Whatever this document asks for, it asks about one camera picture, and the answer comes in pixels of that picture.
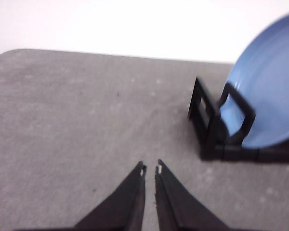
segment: white background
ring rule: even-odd
[[[0,0],[0,54],[19,48],[235,62],[289,0]]]

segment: table surface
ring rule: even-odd
[[[199,159],[187,119],[195,78],[217,99],[231,67],[42,50],[0,55],[0,231],[73,226],[139,160],[148,167],[143,230],[158,230],[158,158],[228,225],[289,231],[289,165]]]

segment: black plastic holder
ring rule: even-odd
[[[220,112],[228,96],[245,115],[241,128],[232,136],[229,136]],[[196,130],[203,160],[289,162],[289,140],[267,148],[242,147],[255,116],[253,108],[230,83],[225,84],[220,100],[215,102],[201,79],[196,78],[188,118]]]

